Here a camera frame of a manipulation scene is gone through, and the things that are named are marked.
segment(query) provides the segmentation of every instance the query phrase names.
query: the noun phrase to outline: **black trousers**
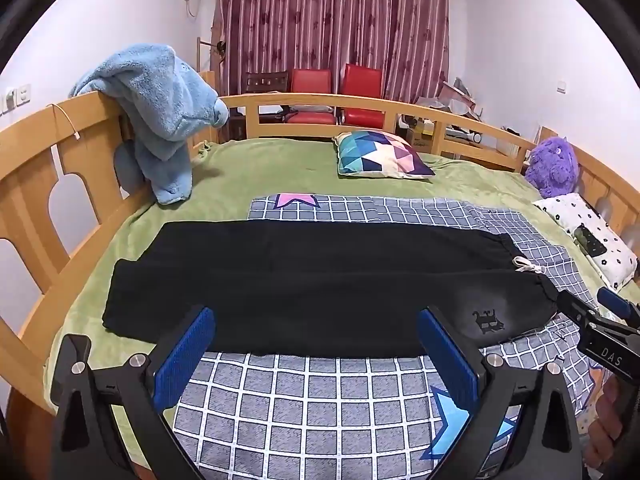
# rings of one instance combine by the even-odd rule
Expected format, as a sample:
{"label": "black trousers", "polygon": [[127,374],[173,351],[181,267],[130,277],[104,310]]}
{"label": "black trousers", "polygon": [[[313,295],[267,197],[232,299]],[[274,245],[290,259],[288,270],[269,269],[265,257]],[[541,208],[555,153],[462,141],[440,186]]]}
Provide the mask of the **black trousers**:
{"label": "black trousers", "polygon": [[399,223],[172,222],[116,263],[103,317],[157,342],[193,304],[216,313],[211,351],[318,357],[424,353],[419,310],[437,306],[478,346],[543,326],[546,276],[516,272],[507,235]]}

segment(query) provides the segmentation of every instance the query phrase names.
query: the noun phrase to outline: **wooden post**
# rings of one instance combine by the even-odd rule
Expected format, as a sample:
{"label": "wooden post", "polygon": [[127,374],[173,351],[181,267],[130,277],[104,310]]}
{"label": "wooden post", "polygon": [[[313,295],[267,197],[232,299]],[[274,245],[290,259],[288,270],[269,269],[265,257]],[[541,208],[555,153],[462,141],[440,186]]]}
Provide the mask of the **wooden post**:
{"label": "wooden post", "polygon": [[513,171],[520,173],[522,171],[522,165],[524,164],[524,158],[527,155],[527,149],[523,146],[518,147],[518,153],[516,154],[516,167]]}
{"label": "wooden post", "polygon": [[447,131],[447,125],[442,121],[436,121],[433,128],[433,139],[431,139],[431,154],[440,155],[442,153],[442,141]]}
{"label": "wooden post", "polygon": [[395,112],[385,112],[385,122],[382,125],[382,129],[390,134],[396,132],[396,119],[398,115]]}
{"label": "wooden post", "polygon": [[200,72],[200,37],[196,38],[196,72]]}
{"label": "wooden post", "polygon": [[31,402],[50,412],[42,391],[44,360],[38,359],[0,317],[2,377]]}
{"label": "wooden post", "polygon": [[258,137],[258,128],[260,126],[258,105],[254,103],[247,104],[244,113],[246,114],[246,138],[254,139]]}

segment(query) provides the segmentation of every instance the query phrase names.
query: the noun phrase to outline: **wooden bed rail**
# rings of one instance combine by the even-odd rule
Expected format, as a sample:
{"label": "wooden bed rail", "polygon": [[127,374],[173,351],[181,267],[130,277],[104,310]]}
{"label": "wooden bed rail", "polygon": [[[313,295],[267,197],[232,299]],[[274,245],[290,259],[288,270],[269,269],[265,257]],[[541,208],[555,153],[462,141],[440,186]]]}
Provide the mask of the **wooden bed rail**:
{"label": "wooden bed rail", "polygon": [[[0,132],[0,238],[12,243],[41,292],[18,335],[0,321],[0,374],[45,409],[42,374],[53,338],[118,227],[149,197],[146,189],[126,200],[120,193],[113,153],[122,142],[121,115],[116,101],[92,92]],[[58,180],[52,146],[64,173],[82,179],[98,220],[72,254],[49,217]]]}
{"label": "wooden bed rail", "polygon": [[[474,159],[497,164],[516,172],[521,170],[527,151],[535,147],[533,142],[529,142],[526,139],[510,134],[495,126],[440,110],[434,110],[433,108],[397,101],[350,95],[303,93],[241,94],[226,96],[223,97],[222,100],[229,108],[238,106],[244,106],[246,108],[246,132],[248,138],[335,137],[342,132],[363,129],[361,126],[330,124],[304,124],[304,128],[300,128],[299,124],[260,124],[260,116],[258,114],[258,107],[260,105],[325,105],[340,108],[364,108],[366,110],[382,112],[385,115],[382,129],[389,133],[395,132],[396,121],[401,114],[429,119],[435,123],[431,144],[431,153],[433,153],[433,155],[440,155],[442,152],[447,152],[471,156]],[[445,138],[445,132],[447,126],[451,124],[455,124],[461,128],[472,129],[476,132],[494,137],[495,139],[514,144],[518,147],[516,155],[503,155],[502,153],[491,150],[484,150],[482,148],[476,148],[475,146],[447,140]]]}
{"label": "wooden bed rail", "polygon": [[[204,73],[205,80],[210,79]],[[393,132],[399,114],[435,122],[432,153],[460,153],[519,171],[532,142],[488,124],[431,108],[379,99],[329,94],[244,94],[222,98],[229,107],[246,107],[248,137],[333,137],[354,126],[324,124],[260,124],[259,105],[328,105],[378,110],[384,130]],[[0,319],[0,376],[31,402],[49,410],[42,391],[42,373],[52,341],[71,304],[122,223],[151,199],[147,186],[123,199],[113,168],[113,153],[130,138],[123,111],[98,92],[46,107],[0,131],[0,238],[15,247],[41,296],[18,334]],[[445,138],[446,126],[471,128],[518,147],[515,156],[502,155]],[[553,134],[545,129],[545,135]],[[217,141],[205,128],[189,141],[191,153],[204,140]],[[49,217],[49,195],[58,180],[51,148],[57,147],[64,173],[80,176],[98,225],[83,243],[67,254]],[[607,197],[611,220],[619,231],[638,221],[640,194],[591,155],[576,149],[582,167],[585,197],[594,204]]]}

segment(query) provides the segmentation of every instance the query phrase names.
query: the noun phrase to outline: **green blanket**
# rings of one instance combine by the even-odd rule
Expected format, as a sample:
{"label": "green blanket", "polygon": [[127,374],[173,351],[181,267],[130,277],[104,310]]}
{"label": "green blanket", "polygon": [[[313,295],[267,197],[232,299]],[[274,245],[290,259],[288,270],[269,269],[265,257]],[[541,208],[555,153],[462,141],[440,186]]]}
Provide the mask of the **green blanket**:
{"label": "green blanket", "polygon": [[[165,222],[245,219],[251,200],[258,196],[304,192],[342,196],[444,197],[514,209],[523,213],[551,243],[567,248],[592,294],[600,288],[602,282],[597,273],[571,238],[546,213],[532,205],[540,195],[521,175],[488,170],[462,160],[428,154],[421,157],[433,168],[435,177],[429,180],[341,177],[337,174],[335,148],[328,142],[252,139],[202,150],[194,164],[191,198],[171,206],[153,204],[143,207],[124,222],[111,241],[54,340],[45,371],[45,391],[49,391],[60,340],[66,333],[82,333],[91,338],[89,363],[92,368],[120,365],[130,355],[152,349],[150,344],[109,334],[102,326],[111,273],[118,259],[137,259]],[[623,289],[622,295],[640,302],[640,289],[633,283]],[[132,459],[146,466],[124,411],[115,408],[114,412]],[[174,410],[167,410],[165,417],[171,422]]]}

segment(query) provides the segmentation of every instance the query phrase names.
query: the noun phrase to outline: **human hand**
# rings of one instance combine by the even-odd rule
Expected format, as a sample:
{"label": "human hand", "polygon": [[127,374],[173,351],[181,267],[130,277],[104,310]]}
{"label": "human hand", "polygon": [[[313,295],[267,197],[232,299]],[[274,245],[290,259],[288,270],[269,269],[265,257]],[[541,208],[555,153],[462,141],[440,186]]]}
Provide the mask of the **human hand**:
{"label": "human hand", "polygon": [[614,442],[622,432],[622,422],[613,408],[620,392],[618,378],[611,376],[604,383],[602,391],[596,402],[598,418],[589,426],[589,443],[584,451],[584,461],[594,469],[611,458]]}

